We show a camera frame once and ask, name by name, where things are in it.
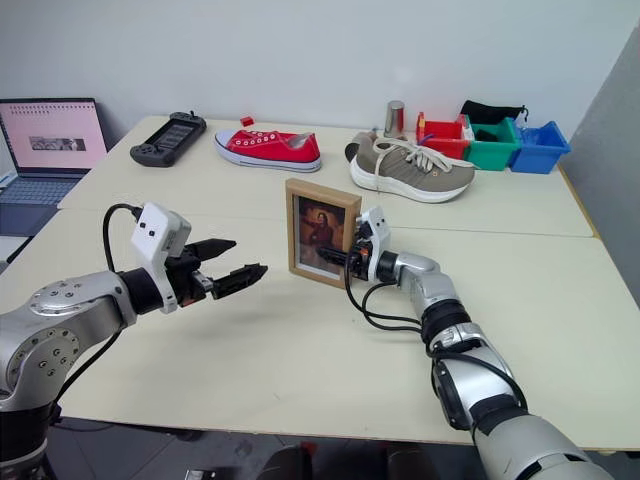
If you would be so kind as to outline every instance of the blue storage bin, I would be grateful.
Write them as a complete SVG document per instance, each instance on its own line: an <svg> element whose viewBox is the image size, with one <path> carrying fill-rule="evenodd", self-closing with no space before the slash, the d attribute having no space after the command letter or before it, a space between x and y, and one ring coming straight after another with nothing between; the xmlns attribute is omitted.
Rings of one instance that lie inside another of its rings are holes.
<svg viewBox="0 0 640 480"><path fill-rule="evenodd" d="M509 163L513 172L549 173L560 156L571 151L556 122L549 122L540 128L515 130L521 147Z"/></svg>

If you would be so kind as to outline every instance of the black game controller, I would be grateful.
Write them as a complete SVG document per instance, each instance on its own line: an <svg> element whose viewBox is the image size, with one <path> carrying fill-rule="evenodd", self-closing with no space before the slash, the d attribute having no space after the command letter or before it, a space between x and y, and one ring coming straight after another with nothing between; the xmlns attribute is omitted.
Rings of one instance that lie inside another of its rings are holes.
<svg viewBox="0 0 640 480"><path fill-rule="evenodd" d="M180 155L207 129L203 118L191 113L175 112L169 121L151 135L142 145L129 151L145 167L171 167Z"/></svg>

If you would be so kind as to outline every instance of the white table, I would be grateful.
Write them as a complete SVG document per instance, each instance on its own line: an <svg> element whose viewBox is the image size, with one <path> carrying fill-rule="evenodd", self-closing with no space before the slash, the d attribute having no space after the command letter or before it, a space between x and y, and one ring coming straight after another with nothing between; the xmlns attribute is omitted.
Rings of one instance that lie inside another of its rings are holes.
<svg viewBox="0 0 640 480"><path fill-rule="evenodd" d="M352 182L344 148L357 130L260 123L250 127L316 133L322 168L311 174L291 173L241 167L221 158L213 147L214 132L240 128L238 121L221 120L208 120L207 131L174 167L135 163L129 149L143 143L166 120L144 119L67 195L61 207L104 211L122 201L158 201L184 214L284 220L284 181L299 177L361 195L363 210L382 205L393 227L593 236L558 170L550 175L478 171L471 186L454 201L421 204L363 190Z"/></svg>
<svg viewBox="0 0 640 480"><path fill-rule="evenodd" d="M17 307L47 282L104 269L101 217L90 210L56 215L0 276L1 309ZM207 275L257 261L269 271L229 298L141 317L67 392L66 415L470 442L445 422L417 338L373 329L344 291L288 272L283 221L187 218L191 241L238 241L205 264ZM114 217L118 268L134 266L132 227L129 215ZM451 275L468 312L512 367L532 412L583 448L640 449L640 313L600 240L396 228L392 246L432 256ZM355 288L361 295L364 285ZM372 308L412 313L397 290L381 292Z"/></svg>

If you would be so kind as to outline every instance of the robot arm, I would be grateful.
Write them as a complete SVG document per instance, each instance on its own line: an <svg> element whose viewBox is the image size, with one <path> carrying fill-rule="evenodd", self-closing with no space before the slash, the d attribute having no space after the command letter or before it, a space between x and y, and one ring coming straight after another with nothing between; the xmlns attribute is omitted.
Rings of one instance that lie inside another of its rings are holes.
<svg viewBox="0 0 640 480"><path fill-rule="evenodd" d="M235 242L209 239L185 246L190 230L180 215L147 203L132 237L140 268L54 282L0 315L2 478L28 477L37 469L57 400L69 386L67 374L88 348L130 327L138 315L170 313L209 292L223 298L266 272L254 264L221 279L204 276L201 262Z"/></svg>
<svg viewBox="0 0 640 480"><path fill-rule="evenodd" d="M334 263L348 263L356 278L395 282L409 295L445 418L453 428L471 432L489 478L610 480L553 425L529 414L507 363L471 321L438 263L393 253L386 250L388 244L389 227L376 207L359 219L351 252L319 253Z"/></svg>

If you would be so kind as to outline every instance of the white sole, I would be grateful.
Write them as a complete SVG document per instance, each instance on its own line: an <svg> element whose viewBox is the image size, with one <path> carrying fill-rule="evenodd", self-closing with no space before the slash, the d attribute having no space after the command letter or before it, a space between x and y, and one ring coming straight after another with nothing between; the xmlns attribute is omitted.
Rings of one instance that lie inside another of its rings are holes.
<svg viewBox="0 0 640 480"><path fill-rule="evenodd" d="M394 193L396 195L401 195L403 197L410 198L411 200L424 203L446 202L447 200L451 200L452 198L460 195L469 186L465 185L464 187L456 188L455 190L450 190L448 192L425 192L424 190L418 190L411 185L407 185L406 183L391 177L378 177L378 181L376 183L376 176L373 173L362 170L358 166L356 157L351 160L349 170L351 171L351 178L359 187L366 188L367 190Z"/></svg>
<svg viewBox="0 0 640 480"><path fill-rule="evenodd" d="M278 162L275 160L263 160L261 158L247 157L246 155L240 155L226 149L218 142L218 139L213 137L213 144L216 150L225 160L229 160L236 165L242 165L243 167L262 167L262 168L275 168L277 170L289 170L291 172L315 172L322 166L320 158L308 163L295 163L295 162Z"/></svg>

